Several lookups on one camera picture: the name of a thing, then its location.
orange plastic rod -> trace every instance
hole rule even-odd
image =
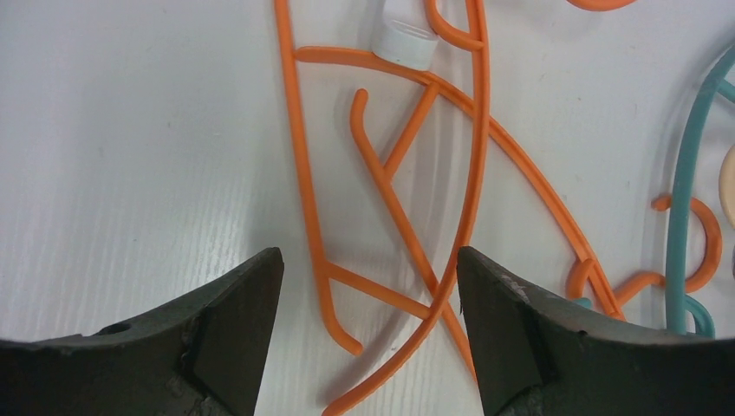
[[[472,53],[474,94],[478,104],[474,108],[475,122],[473,123],[472,132],[470,171],[467,179],[467,187],[465,189],[465,200],[459,217],[459,226],[452,246],[452,253],[441,280],[442,289],[445,283],[451,287],[447,290],[447,293],[441,292],[435,295],[432,303],[432,317],[424,320],[419,325],[419,328],[417,328],[417,330],[411,335],[406,344],[404,344],[404,346],[401,347],[399,351],[375,373],[368,376],[358,386],[352,388],[350,391],[332,402],[324,410],[324,413],[322,414],[324,416],[344,414],[347,410],[356,406],[359,402],[367,398],[368,395],[385,384],[385,382],[393,376],[396,371],[398,371],[398,369],[411,357],[411,355],[413,355],[421,342],[425,340],[429,332],[433,329],[438,319],[438,313],[445,307],[444,302],[447,301],[449,292],[457,280],[457,251],[459,250],[459,247],[470,243],[472,228],[475,220],[477,219],[483,172],[485,170],[485,158],[487,155],[486,137],[490,117],[490,57],[487,42],[487,31],[485,30],[485,7],[483,5],[483,0],[467,0],[467,10],[469,13],[470,25],[472,27],[471,33],[473,35],[477,35],[482,40],[483,48],[475,50]],[[362,90],[362,92],[358,91],[358,94],[355,95],[353,111],[350,114],[350,126],[354,135],[355,143],[358,144],[358,147],[361,149],[361,153],[372,152],[374,155],[374,150],[372,146],[370,146],[361,120],[364,107],[367,103],[367,98],[367,92],[364,90]],[[370,167],[370,165],[374,165],[371,172],[379,172],[376,169],[380,166],[376,155],[374,156],[372,164],[368,163],[367,158],[364,159],[366,159],[366,165],[368,165],[368,167]],[[375,180],[375,182],[380,187],[381,181]]]
[[[589,11],[609,11],[625,7],[635,0],[567,0],[580,9]]]
[[[439,283],[429,317],[419,325],[416,331],[408,338],[408,341],[385,364],[378,368],[375,373],[368,376],[360,385],[329,404],[324,409],[324,412],[322,412],[322,416],[338,416],[344,414],[377,390],[378,387],[382,386],[385,380],[390,379],[411,357],[421,342],[429,335],[434,325],[436,325],[445,304],[449,300],[449,296],[454,290],[454,284],[456,282],[457,276],[455,274],[444,276]]]
[[[386,208],[398,228],[398,232],[401,238],[403,238],[404,244],[408,248],[408,252],[411,254],[411,258],[415,263],[416,269],[424,280],[424,283],[432,296],[435,296],[439,286],[439,281],[437,281],[437,278],[434,275],[431,262],[429,262],[426,253],[421,249],[419,238],[416,236],[416,233],[411,226],[411,222],[408,220],[408,216],[403,211],[393,187],[390,186],[390,180],[386,177],[383,167],[381,166],[381,161],[378,159],[378,155],[375,153],[373,146],[370,144],[370,139],[365,133],[363,116],[365,114],[365,106],[367,104],[368,91],[364,89],[358,90],[354,94],[354,100],[349,114],[349,126],[354,138],[354,143],[357,145],[357,148],[362,155],[362,159],[365,161],[365,165],[370,171],[370,175],[373,177],[373,182],[375,182],[378,192],[380,193],[383,202],[385,202]],[[449,329],[452,338],[454,338],[457,343],[457,347],[462,358],[465,360],[467,368],[471,373],[474,373],[470,343],[465,337],[465,331],[459,324],[459,319],[454,314],[451,306],[446,306],[442,312],[442,317],[446,322],[446,326]]]
[[[425,0],[424,8],[426,9],[426,20],[428,20],[433,31],[451,45],[464,50],[478,50],[483,47],[481,40],[455,28],[444,20],[444,17],[439,13],[437,0]]]
[[[347,284],[347,286],[358,289],[360,292],[370,295],[376,299],[380,299],[383,302],[398,309],[402,309],[413,316],[417,316],[421,319],[429,317],[429,307],[424,306],[420,302],[416,302],[414,299],[402,295],[395,290],[390,290],[382,284],[375,283],[370,279],[366,279],[365,277],[344,269],[334,263],[328,263],[328,272],[337,282]]]
[[[652,207],[656,211],[669,209],[671,207],[671,196],[666,195],[657,198],[652,203]],[[699,218],[699,221],[702,223],[702,228],[705,231],[705,255],[702,258],[702,264],[691,277],[686,279],[684,286],[686,293],[692,293],[702,289],[709,283],[717,271],[720,258],[722,257],[722,230],[719,228],[717,217],[715,217],[707,205],[696,198],[692,198],[692,211]],[[633,276],[620,288],[616,289],[615,295],[620,304],[625,304],[649,285],[664,287],[666,285],[666,278],[661,273],[644,271]]]
[[[392,179],[400,162],[403,161],[403,157],[406,156],[408,148],[411,147],[413,139],[416,138],[416,134],[419,133],[421,125],[424,124],[426,116],[429,115],[429,110],[432,109],[432,104],[436,100],[439,94],[439,85],[430,84],[428,88],[424,89],[424,94],[421,95],[419,103],[411,114],[411,118],[408,119],[406,127],[400,134],[398,141],[395,142],[393,151],[388,156],[385,164],[386,177]]]
[[[331,48],[331,47],[304,47],[296,51],[296,59],[302,62],[313,63],[332,63],[339,65],[349,65],[359,68],[373,69],[387,74],[398,75],[410,81],[419,84],[429,85],[431,83],[439,84],[439,93],[449,100],[452,104],[460,108],[470,116],[475,116],[475,106],[472,99],[467,94],[454,87],[447,80],[432,74],[430,72],[420,72],[409,68],[386,62],[371,54],[370,52],[358,49],[347,48]],[[615,300],[615,293],[610,287],[604,271],[597,261],[597,257],[592,247],[584,237],[582,230],[579,228],[575,220],[572,218],[569,210],[564,206],[562,200],[556,194],[549,184],[549,181],[538,170],[536,165],[530,159],[528,154],[524,152],[520,145],[506,132],[498,122],[492,117],[488,120],[489,135],[498,143],[500,148],[508,155],[513,163],[518,166],[521,173],[527,178],[536,193],[541,197],[542,201],[549,209],[556,223],[562,229],[562,232],[569,240],[569,244],[574,250],[579,261],[590,260],[592,262],[591,276],[593,283],[593,291],[598,299],[605,299],[602,303],[602,309],[606,315],[613,316],[617,319],[625,319],[620,305]]]
[[[303,219],[306,224],[306,235],[309,241],[311,264],[319,296],[319,308],[322,312],[324,326],[332,338],[349,353],[358,355],[362,352],[362,344],[342,328],[335,314],[332,302],[332,290],[324,266],[327,262],[319,227],[319,215],[316,210],[314,184],[311,180],[309,165],[309,149],[304,131],[301,90],[299,89],[296,59],[294,57],[293,34],[289,21],[289,5],[286,0],[275,0],[276,25],[281,48],[281,65],[283,67],[283,84],[286,91],[286,107],[289,111],[291,141],[294,148],[296,175],[299,193],[301,194]]]

orange plastic hanger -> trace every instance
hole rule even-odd
[[[283,82],[289,111],[291,139],[294,148],[299,191],[302,198],[302,210],[309,238],[309,250],[312,257],[324,324],[329,334],[347,351],[352,354],[359,354],[362,351],[362,345],[349,335],[337,321],[329,287],[330,278],[361,290],[412,315],[418,316],[423,321],[406,344],[394,356],[375,373],[368,376],[360,385],[352,388],[331,403],[325,409],[324,415],[345,413],[384,384],[410,358],[413,352],[420,346],[421,342],[428,336],[440,317],[445,320],[446,326],[457,344],[468,370],[474,377],[472,356],[466,335],[459,326],[457,316],[452,311],[452,308],[446,304],[446,301],[456,283],[457,250],[459,247],[470,243],[472,227],[477,217],[479,195],[485,169],[485,155],[487,152],[486,137],[488,135],[499,144],[501,149],[518,166],[551,211],[551,214],[562,228],[564,235],[569,240],[578,258],[577,264],[584,265],[584,282],[588,279],[590,280],[593,291],[598,299],[600,299],[604,312],[619,319],[624,318],[620,305],[616,301],[615,293],[610,288],[595,253],[569,214],[569,211],[518,143],[490,117],[490,50],[485,22],[485,7],[482,0],[466,0],[465,4],[470,27],[469,33],[454,28],[447,23],[439,14],[435,0],[426,0],[426,17],[433,30],[441,38],[458,48],[472,52],[474,100],[436,74],[401,67],[391,62],[383,61],[381,58],[364,50],[328,47],[303,47],[295,49],[287,0],[275,0],[276,22],[283,65]],[[330,63],[370,68],[388,74],[398,75],[425,86],[424,94],[419,104],[411,115],[404,131],[384,165],[379,161],[375,150],[372,148],[365,134],[362,121],[365,106],[368,104],[368,92],[365,90],[357,91],[354,96],[349,125],[355,144],[360,150],[367,169],[378,187],[381,198],[386,204],[391,218],[395,222],[401,238],[411,254],[416,269],[432,293],[433,302],[431,306],[427,307],[401,293],[385,288],[363,276],[359,276],[337,264],[331,263],[327,259],[322,242],[311,179],[296,62]],[[438,95],[445,97],[473,118],[472,156],[465,191],[465,201],[452,247],[452,253],[440,281],[437,281],[426,254],[421,248],[418,238],[415,236],[413,227],[391,186],[392,177],[415,138],[429,108]],[[573,270],[572,275],[576,276],[577,269],[579,267]]]

white table surface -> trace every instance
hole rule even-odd
[[[379,2],[292,3],[297,45],[368,47]],[[444,12],[465,26],[460,3]],[[486,4],[493,116],[562,195],[613,285],[663,270],[666,216],[648,203],[669,189],[698,82],[735,39],[735,2],[640,0],[604,14],[563,0]],[[352,94],[367,88],[367,130],[385,156],[420,89],[355,68],[299,69],[329,258],[427,302],[347,123]],[[472,86],[465,52],[441,46],[433,69]],[[735,117],[721,120],[705,136],[695,195],[725,230],[710,177]],[[334,283],[338,316],[366,352],[354,358],[328,337],[287,121],[270,0],[0,2],[0,336],[91,334],[279,246],[286,272],[256,413],[320,414],[418,321]],[[437,269],[459,217],[470,137],[464,115],[438,101],[395,180]],[[692,234],[696,266],[698,226]],[[571,251],[496,146],[472,244],[562,293]],[[722,266],[694,295],[720,336],[735,335],[733,244],[727,229]],[[663,324],[659,290],[624,310]],[[437,328],[350,414],[482,413]]]

tangled hangers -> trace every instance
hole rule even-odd
[[[714,276],[722,256],[722,231],[712,211],[701,201],[692,198],[692,189],[699,144],[714,97],[721,94],[730,102],[735,101],[735,88],[725,80],[733,66],[735,66],[735,45],[719,58],[699,88],[682,135],[672,196],[654,201],[654,209],[657,211],[671,207],[667,233],[666,277],[659,273],[643,272],[616,291],[617,302],[623,304],[648,285],[664,287],[667,328],[678,334],[686,333],[685,314],[688,311],[694,317],[697,334],[712,338],[715,336],[712,317],[706,308],[686,293],[700,289]],[[702,264],[692,277],[685,279],[690,204],[704,227],[706,243]],[[568,297],[573,299],[581,297],[583,285],[583,270],[578,270],[568,281]]]
[[[607,10],[612,3],[608,1],[587,1],[587,4],[597,4],[594,10]],[[323,414],[336,415],[345,413],[348,409],[365,399],[375,389],[385,383],[402,366],[420,343],[428,336],[439,317],[443,317],[449,328],[450,334],[459,348],[468,369],[474,376],[472,357],[464,332],[459,326],[456,315],[452,308],[446,305],[449,295],[452,293],[456,282],[455,267],[456,254],[460,246],[470,241],[472,227],[477,216],[479,193],[485,167],[486,135],[489,134],[506,152],[509,157],[521,169],[526,178],[531,182],[534,189],[539,193],[543,202],[550,209],[557,223],[561,226],[564,234],[569,239],[577,257],[578,263],[587,262],[590,267],[589,277],[593,290],[600,297],[612,299],[612,302],[603,304],[603,308],[609,315],[622,319],[622,312],[615,304],[615,295],[609,287],[607,279],[602,272],[602,267],[596,260],[595,253],[585,239],[582,231],[576,225],[561,199],[551,188],[550,184],[534,166],[528,155],[512,139],[512,137],[490,117],[490,63],[487,29],[485,24],[485,10],[482,0],[466,0],[467,16],[470,32],[464,32],[454,28],[447,23],[438,12],[435,0],[426,0],[426,17],[433,30],[450,44],[472,52],[472,68],[474,75],[473,94],[475,101],[466,94],[459,91],[446,80],[431,72],[416,71],[399,65],[386,62],[377,56],[358,49],[305,47],[295,49],[293,34],[291,31],[289,8],[287,0],[275,0],[276,22],[278,26],[279,44],[283,65],[283,81],[286,90],[286,101],[289,111],[289,123],[291,138],[294,148],[296,171],[298,175],[299,191],[302,198],[302,210],[306,223],[309,239],[309,250],[312,257],[312,266],[315,274],[317,292],[319,294],[322,319],[330,335],[343,348],[352,354],[359,354],[362,345],[350,336],[337,321],[334,305],[332,303],[329,279],[345,283],[355,289],[361,290],[368,295],[374,296],[399,309],[420,317],[423,322],[411,335],[406,344],[392,356],[374,374],[370,375],[360,385],[331,403]],[[321,230],[319,227],[318,213],[316,210],[315,194],[311,179],[309,166],[309,155],[306,145],[306,133],[303,121],[301,94],[299,90],[298,76],[296,72],[296,61],[336,63],[363,68],[371,68],[398,75],[412,81],[416,81],[426,87],[420,100],[420,104],[414,110],[407,127],[399,137],[399,140],[388,158],[382,165],[370,144],[362,125],[362,113],[367,105],[368,93],[360,90],[355,94],[352,111],[350,112],[350,129],[354,136],[355,144],[360,149],[363,160],[373,177],[375,184],[381,193],[383,201],[391,214],[393,221],[400,231],[401,237],[411,254],[417,271],[424,279],[427,288],[432,293],[433,302],[426,307],[413,299],[398,292],[385,288],[378,283],[359,276],[354,272],[331,263],[326,258],[323,247]],[[430,263],[420,247],[418,238],[411,227],[408,218],[403,212],[400,202],[395,197],[390,179],[400,165],[403,155],[410,147],[420,127],[421,121],[426,117],[428,108],[437,94],[444,96],[454,105],[468,113],[474,120],[472,129],[472,156],[465,201],[460,215],[459,226],[455,236],[454,245],[450,259],[447,262],[445,273],[440,283],[431,270]]]

white plastic cap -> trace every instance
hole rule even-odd
[[[432,31],[382,16],[373,32],[373,53],[388,62],[426,71],[432,66],[439,37]]]

